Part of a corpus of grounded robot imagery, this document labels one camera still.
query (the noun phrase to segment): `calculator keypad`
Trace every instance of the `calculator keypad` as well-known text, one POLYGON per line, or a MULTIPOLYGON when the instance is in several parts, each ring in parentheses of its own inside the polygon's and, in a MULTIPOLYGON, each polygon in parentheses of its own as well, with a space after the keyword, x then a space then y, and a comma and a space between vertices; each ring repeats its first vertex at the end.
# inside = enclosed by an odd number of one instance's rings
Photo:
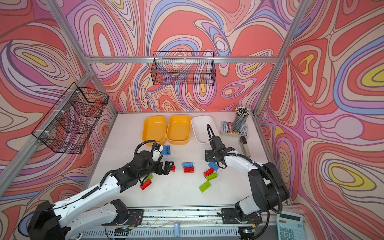
POLYGON ((303 240, 302 228, 299 227, 298 229, 295 227, 295 229, 296 230, 288 229, 285 225, 280 224, 280 240, 303 240))

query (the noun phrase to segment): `pencil holder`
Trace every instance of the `pencil holder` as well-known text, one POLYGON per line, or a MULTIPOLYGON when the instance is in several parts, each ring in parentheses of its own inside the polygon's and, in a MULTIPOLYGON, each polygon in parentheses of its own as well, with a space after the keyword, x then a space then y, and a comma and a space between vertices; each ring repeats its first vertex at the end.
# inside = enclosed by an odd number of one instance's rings
POLYGON ((249 115, 249 109, 246 107, 237 107, 236 108, 236 117, 232 123, 232 130, 234 132, 240 132, 243 129, 245 121, 249 115))

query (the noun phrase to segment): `calculator display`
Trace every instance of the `calculator display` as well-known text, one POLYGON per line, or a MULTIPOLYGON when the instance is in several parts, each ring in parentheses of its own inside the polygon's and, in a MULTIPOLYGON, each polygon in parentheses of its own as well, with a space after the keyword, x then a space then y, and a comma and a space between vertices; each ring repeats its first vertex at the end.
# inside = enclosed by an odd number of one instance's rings
POLYGON ((287 218, 287 219, 292 219, 292 220, 295 220, 295 221, 300 221, 300 220, 301 220, 300 217, 291 216, 291 215, 286 215, 286 214, 280 214, 280 217, 282 217, 282 218, 287 218))

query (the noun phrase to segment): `blue lego brick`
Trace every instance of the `blue lego brick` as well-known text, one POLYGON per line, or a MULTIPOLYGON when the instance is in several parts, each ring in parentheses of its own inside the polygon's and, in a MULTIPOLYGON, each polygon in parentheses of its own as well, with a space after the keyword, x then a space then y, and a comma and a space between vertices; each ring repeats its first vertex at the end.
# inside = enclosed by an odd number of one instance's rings
POLYGON ((162 155, 170 155, 170 147, 169 146, 163 146, 163 151, 161 151, 162 155))
POLYGON ((217 172, 217 170, 218 170, 218 165, 215 162, 210 162, 208 164, 208 167, 213 168, 215 170, 215 172, 217 172))
POLYGON ((184 167, 193 167, 193 163, 192 162, 183 162, 183 168, 184 167))

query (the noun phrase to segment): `calculator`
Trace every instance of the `calculator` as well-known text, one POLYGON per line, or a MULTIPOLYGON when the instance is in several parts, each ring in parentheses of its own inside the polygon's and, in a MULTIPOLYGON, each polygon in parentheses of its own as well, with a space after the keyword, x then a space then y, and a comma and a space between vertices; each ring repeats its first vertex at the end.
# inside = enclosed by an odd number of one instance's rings
POLYGON ((281 212, 276 219, 279 240, 304 240, 303 216, 281 212))

